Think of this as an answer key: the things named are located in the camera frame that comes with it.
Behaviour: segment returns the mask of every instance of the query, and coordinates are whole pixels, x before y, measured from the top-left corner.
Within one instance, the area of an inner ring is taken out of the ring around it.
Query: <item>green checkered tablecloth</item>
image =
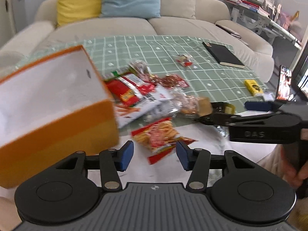
[[[255,79],[261,87],[266,85],[247,66],[244,69],[222,66],[211,56],[202,45],[202,42],[223,44],[203,38],[185,36],[115,36],[102,39],[75,41],[41,50],[32,56],[20,61],[17,67],[26,65],[38,58],[56,52],[60,49],[82,44],[95,66],[101,74],[109,73],[115,69],[127,66],[129,59],[146,61],[154,74],[176,73],[183,77],[189,88],[185,93],[195,96],[206,96],[212,102],[230,102],[236,107],[236,112],[245,111],[244,103],[252,96],[244,86],[245,79]],[[233,52],[232,46],[225,45]],[[189,53],[194,58],[190,67],[182,67],[175,62],[179,54]],[[177,126],[182,126],[191,121],[178,119]],[[122,134],[130,129],[135,129],[139,124],[144,124],[143,119],[131,123],[123,128]]]

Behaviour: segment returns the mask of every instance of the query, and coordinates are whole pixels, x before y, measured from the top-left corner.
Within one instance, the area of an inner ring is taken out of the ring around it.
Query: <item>beige couch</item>
[[[223,2],[196,0],[195,16],[196,19],[95,18],[56,28],[56,0],[46,0],[39,7],[35,22],[0,49],[0,71],[37,50],[59,43],[114,35],[182,35],[233,45],[235,55],[254,70],[263,82],[270,79],[274,69],[272,46],[249,29],[230,21],[229,10]],[[249,46],[215,24],[234,29]]]

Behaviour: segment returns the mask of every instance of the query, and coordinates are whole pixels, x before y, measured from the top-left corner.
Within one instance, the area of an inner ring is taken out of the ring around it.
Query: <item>yellow box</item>
[[[0,81],[0,186],[15,187],[66,156],[117,145],[113,98],[82,46]]]
[[[255,80],[244,80],[244,84],[252,96],[262,96],[263,90],[259,87]]]

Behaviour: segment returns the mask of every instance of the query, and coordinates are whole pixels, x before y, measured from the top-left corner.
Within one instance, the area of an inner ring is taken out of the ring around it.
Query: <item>gray ribbed panel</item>
[[[106,194],[89,215],[62,226],[22,223],[16,231],[292,231],[283,222],[269,227],[246,227],[220,216],[202,194],[181,184],[129,183],[119,193]]]

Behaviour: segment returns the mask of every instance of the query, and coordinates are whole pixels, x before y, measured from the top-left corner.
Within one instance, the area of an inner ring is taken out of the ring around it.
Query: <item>yellow pillow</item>
[[[98,17],[101,6],[101,0],[57,0],[58,25]]]

